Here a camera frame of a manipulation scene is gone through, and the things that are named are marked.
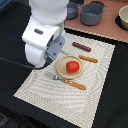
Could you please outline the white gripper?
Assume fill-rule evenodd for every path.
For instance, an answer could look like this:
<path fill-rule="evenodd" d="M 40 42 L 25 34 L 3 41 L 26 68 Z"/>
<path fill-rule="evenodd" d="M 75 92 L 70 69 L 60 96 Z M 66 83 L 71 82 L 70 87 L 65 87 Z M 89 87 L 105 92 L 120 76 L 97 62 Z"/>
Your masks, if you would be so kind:
<path fill-rule="evenodd" d="M 25 42 L 26 59 L 35 66 L 46 57 L 55 60 L 65 44 L 59 26 L 41 25 L 33 17 L 29 19 L 22 40 Z"/>

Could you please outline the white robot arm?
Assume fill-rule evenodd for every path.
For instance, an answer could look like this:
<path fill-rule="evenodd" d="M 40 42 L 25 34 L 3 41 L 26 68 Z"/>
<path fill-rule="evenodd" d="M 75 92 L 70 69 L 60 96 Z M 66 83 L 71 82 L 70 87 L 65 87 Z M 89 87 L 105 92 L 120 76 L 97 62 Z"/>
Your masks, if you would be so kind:
<path fill-rule="evenodd" d="M 48 56 L 55 60 L 65 43 L 64 22 L 69 0 L 29 0 L 31 16 L 22 35 L 26 59 L 39 65 Z"/>

